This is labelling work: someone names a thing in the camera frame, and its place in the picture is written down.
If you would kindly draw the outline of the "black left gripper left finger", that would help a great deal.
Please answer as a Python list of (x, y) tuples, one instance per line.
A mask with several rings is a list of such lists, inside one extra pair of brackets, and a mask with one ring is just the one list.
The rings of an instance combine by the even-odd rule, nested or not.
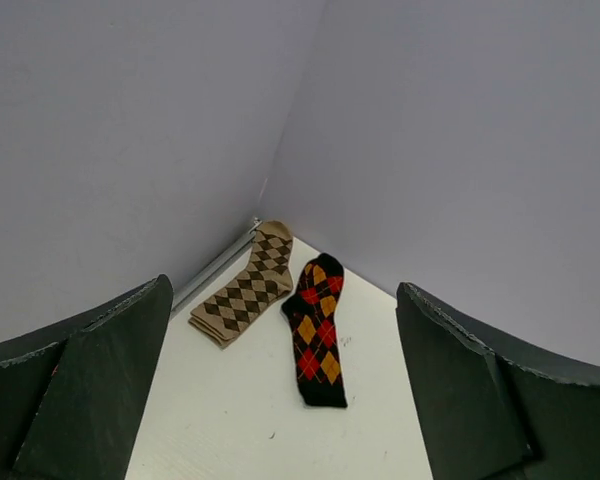
[(171, 316), (158, 277), (0, 343), (0, 479), (122, 479)]

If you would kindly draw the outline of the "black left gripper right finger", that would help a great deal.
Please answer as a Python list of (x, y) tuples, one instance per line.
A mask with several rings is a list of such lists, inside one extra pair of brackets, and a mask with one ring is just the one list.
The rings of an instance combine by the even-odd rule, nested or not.
[(413, 283), (396, 292), (436, 479), (600, 479), (600, 366), (535, 346)]

